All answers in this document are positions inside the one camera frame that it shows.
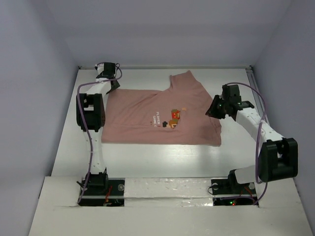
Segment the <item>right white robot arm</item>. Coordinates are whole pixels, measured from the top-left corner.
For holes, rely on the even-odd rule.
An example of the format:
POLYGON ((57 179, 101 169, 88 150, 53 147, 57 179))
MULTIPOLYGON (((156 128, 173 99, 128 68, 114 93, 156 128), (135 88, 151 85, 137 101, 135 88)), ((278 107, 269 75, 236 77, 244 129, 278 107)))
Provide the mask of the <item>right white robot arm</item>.
POLYGON ((255 164, 233 171, 233 177, 226 181, 227 189, 237 193, 245 183, 269 183, 294 178, 298 174, 298 144, 294 138, 285 138, 276 132, 260 115, 255 106, 242 100, 240 83, 222 86, 222 93, 215 95, 206 112, 212 118, 231 117, 256 141, 255 164))

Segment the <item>pink printed t shirt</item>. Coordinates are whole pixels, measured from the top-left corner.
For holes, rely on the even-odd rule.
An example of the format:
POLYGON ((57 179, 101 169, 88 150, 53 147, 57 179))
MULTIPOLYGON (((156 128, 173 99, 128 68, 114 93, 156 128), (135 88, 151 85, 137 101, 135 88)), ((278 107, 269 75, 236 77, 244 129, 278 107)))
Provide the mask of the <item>pink printed t shirt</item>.
POLYGON ((221 145, 221 124, 205 113, 213 99, 191 71, 170 76, 166 90, 109 93, 103 143, 221 145))

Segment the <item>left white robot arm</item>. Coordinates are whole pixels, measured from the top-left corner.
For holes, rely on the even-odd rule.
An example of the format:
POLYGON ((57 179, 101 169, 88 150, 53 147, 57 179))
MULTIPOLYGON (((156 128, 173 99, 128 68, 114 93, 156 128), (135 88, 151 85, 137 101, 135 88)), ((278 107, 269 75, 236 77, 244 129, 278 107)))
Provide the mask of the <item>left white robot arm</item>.
POLYGON ((120 87, 118 80, 123 73, 119 63, 100 62, 94 66, 94 82, 78 86, 76 94, 76 122, 83 131, 89 147, 89 167, 85 184, 92 185, 98 194, 108 191, 106 164, 102 155, 101 135, 105 125, 106 95, 120 87))

